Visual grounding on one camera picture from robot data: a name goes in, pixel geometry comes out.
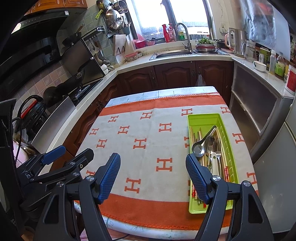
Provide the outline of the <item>light wooden chopstick red band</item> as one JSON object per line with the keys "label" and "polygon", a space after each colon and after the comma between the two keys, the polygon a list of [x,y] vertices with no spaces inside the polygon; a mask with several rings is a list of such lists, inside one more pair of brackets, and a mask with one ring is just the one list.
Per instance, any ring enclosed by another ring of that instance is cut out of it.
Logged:
{"label": "light wooden chopstick red band", "polygon": [[222,166],[223,166],[223,171],[224,171],[224,177],[225,177],[225,181],[226,182],[230,182],[230,176],[229,176],[229,171],[228,171],[228,166],[227,166],[227,160],[226,160],[226,155],[223,149],[223,143],[222,143],[222,138],[219,132],[219,129],[216,129],[216,133],[217,133],[217,138],[219,141],[219,149],[221,152],[221,157],[222,157]]}

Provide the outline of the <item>white ceramic soup spoon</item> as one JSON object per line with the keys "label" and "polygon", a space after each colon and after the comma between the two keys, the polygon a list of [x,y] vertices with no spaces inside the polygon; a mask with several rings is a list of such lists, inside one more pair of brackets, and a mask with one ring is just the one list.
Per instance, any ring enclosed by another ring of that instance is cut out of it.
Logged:
{"label": "white ceramic soup spoon", "polygon": [[212,175],[220,175],[219,174],[219,162],[215,152],[211,152],[211,166],[212,166]]}

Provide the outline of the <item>orange and beige H blanket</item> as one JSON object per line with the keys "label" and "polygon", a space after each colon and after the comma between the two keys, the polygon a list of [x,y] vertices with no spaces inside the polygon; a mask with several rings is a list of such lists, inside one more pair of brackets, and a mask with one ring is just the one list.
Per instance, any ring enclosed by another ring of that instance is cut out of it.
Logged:
{"label": "orange and beige H blanket", "polygon": [[191,237],[203,214],[189,213],[190,179],[185,159],[190,151],[188,116],[217,113],[226,127],[238,180],[257,180],[243,135],[220,94],[154,97],[110,104],[93,123],[80,146],[94,159],[82,169],[92,175],[118,153],[121,166],[111,193],[100,205],[108,228],[147,236],[151,232],[180,232]]}

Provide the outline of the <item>steel fork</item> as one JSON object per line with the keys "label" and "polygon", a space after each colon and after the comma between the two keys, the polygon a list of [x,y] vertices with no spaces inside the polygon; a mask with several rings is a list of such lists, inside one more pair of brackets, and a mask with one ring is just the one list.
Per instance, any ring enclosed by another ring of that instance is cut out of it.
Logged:
{"label": "steel fork", "polygon": [[213,136],[208,136],[206,138],[206,142],[205,142],[205,150],[206,150],[206,154],[208,157],[208,169],[210,171],[212,171],[212,159],[211,159],[211,154],[214,152],[214,144],[215,144],[215,139]]}

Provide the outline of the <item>large steel spoon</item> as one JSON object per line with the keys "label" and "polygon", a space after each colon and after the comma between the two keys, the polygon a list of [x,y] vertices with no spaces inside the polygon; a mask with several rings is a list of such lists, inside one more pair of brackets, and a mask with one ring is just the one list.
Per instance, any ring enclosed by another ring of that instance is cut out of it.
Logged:
{"label": "large steel spoon", "polygon": [[203,157],[206,152],[206,142],[210,137],[212,137],[216,129],[217,126],[212,126],[210,131],[208,131],[208,133],[200,141],[197,141],[192,145],[192,152],[197,158]]}

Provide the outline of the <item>green plastic utensil tray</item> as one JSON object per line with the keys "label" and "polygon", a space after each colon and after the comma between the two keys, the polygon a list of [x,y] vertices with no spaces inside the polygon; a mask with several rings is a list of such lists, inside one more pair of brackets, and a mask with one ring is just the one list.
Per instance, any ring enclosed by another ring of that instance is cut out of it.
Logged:
{"label": "green plastic utensil tray", "polygon": [[199,163],[211,174],[219,175],[227,182],[238,183],[234,154],[221,115],[191,114],[187,119],[190,153],[195,152],[192,147],[196,142],[204,140],[203,156],[197,158]]}

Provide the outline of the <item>black range hood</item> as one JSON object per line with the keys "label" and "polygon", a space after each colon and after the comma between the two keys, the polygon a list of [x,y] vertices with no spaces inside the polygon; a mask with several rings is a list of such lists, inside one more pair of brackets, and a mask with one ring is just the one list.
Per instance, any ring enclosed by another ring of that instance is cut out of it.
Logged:
{"label": "black range hood", "polygon": [[86,9],[38,11],[24,16],[1,51],[1,101],[61,59],[57,33]]}

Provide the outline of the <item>white bowl on counter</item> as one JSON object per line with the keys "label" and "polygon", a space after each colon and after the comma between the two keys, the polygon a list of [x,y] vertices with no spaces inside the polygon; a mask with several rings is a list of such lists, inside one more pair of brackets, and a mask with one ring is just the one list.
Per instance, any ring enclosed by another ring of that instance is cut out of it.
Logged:
{"label": "white bowl on counter", "polygon": [[260,61],[253,61],[253,67],[254,69],[260,71],[260,72],[265,72],[266,71],[266,65],[264,63],[261,63]]}

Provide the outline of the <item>electric kettle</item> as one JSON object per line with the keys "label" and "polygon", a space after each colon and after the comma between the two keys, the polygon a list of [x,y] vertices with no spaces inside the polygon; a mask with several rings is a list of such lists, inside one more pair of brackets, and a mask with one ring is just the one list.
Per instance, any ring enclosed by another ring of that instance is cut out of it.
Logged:
{"label": "electric kettle", "polygon": [[246,41],[246,32],[241,29],[229,28],[224,36],[224,42],[227,48],[234,51],[234,55],[244,57],[243,45]]}

